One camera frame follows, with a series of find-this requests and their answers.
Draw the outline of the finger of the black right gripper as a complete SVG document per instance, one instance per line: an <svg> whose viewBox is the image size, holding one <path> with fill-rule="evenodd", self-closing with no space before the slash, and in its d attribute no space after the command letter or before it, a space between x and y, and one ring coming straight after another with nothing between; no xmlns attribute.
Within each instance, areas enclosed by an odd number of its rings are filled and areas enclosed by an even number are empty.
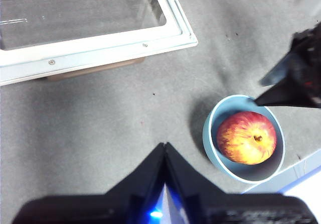
<svg viewBox="0 0 321 224"><path fill-rule="evenodd" d="M320 108L320 88L311 80L283 79L255 99L255 103L258 106Z"/></svg>
<svg viewBox="0 0 321 224"><path fill-rule="evenodd" d="M270 86L283 80L290 69L290 64L297 59L297 54L286 54L260 81L262 86Z"/></svg>

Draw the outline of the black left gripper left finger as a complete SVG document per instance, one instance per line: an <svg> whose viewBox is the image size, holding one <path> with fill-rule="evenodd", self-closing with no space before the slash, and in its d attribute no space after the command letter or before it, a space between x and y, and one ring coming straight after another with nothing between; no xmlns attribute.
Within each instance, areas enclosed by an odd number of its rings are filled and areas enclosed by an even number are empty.
<svg viewBox="0 0 321 224"><path fill-rule="evenodd" d="M25 203L13 223L134 223L162 191L165 144L104 194L45 196Z"/></svg>

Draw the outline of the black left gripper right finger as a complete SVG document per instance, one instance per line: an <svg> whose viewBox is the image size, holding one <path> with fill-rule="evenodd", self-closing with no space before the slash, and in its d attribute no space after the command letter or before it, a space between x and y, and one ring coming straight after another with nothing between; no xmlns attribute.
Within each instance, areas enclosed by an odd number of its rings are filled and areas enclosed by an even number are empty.
<svg viewBox="0 0 321 224"><path fill-rule="evenodd" d="M226 193L205 178L166 143L167 185L190 223L316 223L297 197L278 193Z"/></svg>

